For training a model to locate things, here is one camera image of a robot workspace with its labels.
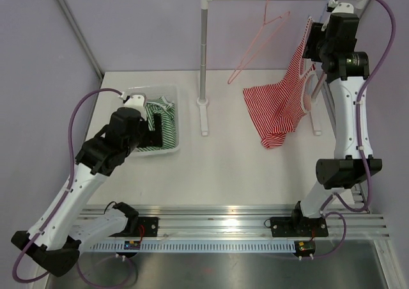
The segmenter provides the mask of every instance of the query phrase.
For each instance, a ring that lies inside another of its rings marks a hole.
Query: lavender backdrop
[[[199,0],[67,1],[104,70],[199,69]],[[210,69],[233,68],[238,64],[262,23],[264,4],[263,1],[210,4]],[[249,68],[286,68],[292,55],[290,49],[296,46],[308,15],[319,18],[324,5],[324,1],[271,3],[271,17],[291,10],[291,18]]]
[[[383,169],[374,177],[373,208],[384,214],[401,268],[409,284],[407,247],[409,187],[409,4],[408,0],[386,0],[393,9],[397,32],[389,57],[368,87],[368,129],[375,157]],[[377,3],[371,3],[360,25],[358,49],[369,54],[372,67],[378,62],[390,36],[390,20]]]
[[[1,288],[14,283],[18,249],[10,239],[44,213],[68,176],[67,126],[77,101],[97,78],[54,0],[0,0]],[[75,123],[84,138],[90,107]],[[19,269],[31,276],[35,265]]]

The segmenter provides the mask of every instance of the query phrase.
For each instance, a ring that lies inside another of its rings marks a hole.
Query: pink hanger
[[[267,6],[270,0],[266,0],[266,5],[264,7],[264,18],[263,18],[263,25],[261,26],[260,30],[258,31],[256,37],[253,39],[253,41],[251,42],[249,48],[247,49],[247,51],[245,52],[244,56],[242,57],[242,60],[240,61],[239,65],[235,68],[235,70],[233,71],[233,73],[231,74],[230,78],[228,79],[228,84],[231,84],[236,77],[242,72],[242,70],[258,55],[258,53],[263,49],[263,47],[274,37],[274,35],[278,32],[278,30],[281,28],[281,26],[288,20],[288,17],[290,15],[290,11],[283,13],[282,15],[269,20],[268,22],[266,21],[266,17],[267,17]],[[251,51],[253,45],[256,43],[257,39],[259,38],[261,32],[263,32],[264,27],[268,24],[271,24],[273,21],[277,20],[277,19],[282,19],[283,21],[279,24],[279,26],[274,30],[274,32],[266,39],[266,41],[261,44],[261,46],[259,47],[259,49],[251,56],[250,60],[248,60],[248,62],[246,62],[246,64],[243,65],[244,59],[247,57],[247,55],[249,54],[249,52]]]

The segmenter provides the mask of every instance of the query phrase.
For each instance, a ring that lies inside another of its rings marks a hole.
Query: green and white striped cloth
[[[138,148],[140,152],[151,152],[153,150],[168,150],[176,147],[176,122],[174,120],[175,106],[168,102],[165,96],[148,100],[146,102],[146,115],[148,117],[148,128],[153,130],[153,115],[160,114],[162,118],[162,147],[148,146]]]

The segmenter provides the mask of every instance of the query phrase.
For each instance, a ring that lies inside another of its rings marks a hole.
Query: red and white striped shirt
[[[261,144],[265,148],[281,146],[288,132],[294,132],[301,118],[311,110],[304,96],[305,84],[316,76],[315,66],[304,71],[304,52],[312,18],[309,18],[300,45],[289,63],[284,79],[275,84],[243,90],[244,100]]]

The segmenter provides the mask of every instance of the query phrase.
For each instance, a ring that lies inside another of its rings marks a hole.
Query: gray floor
[[[333,247],[317,243],[319,253]],[[127,265],[106,260],[107,254],[88,253],[80,265],[86,277],[103,286],[125,279]],[[132,278],[124,288],[387,288],[370,242],[346,242],[333,256],[307,262],[286,254],[138,254]],[[50,277],[46,288],[91,288],[75,269]]]

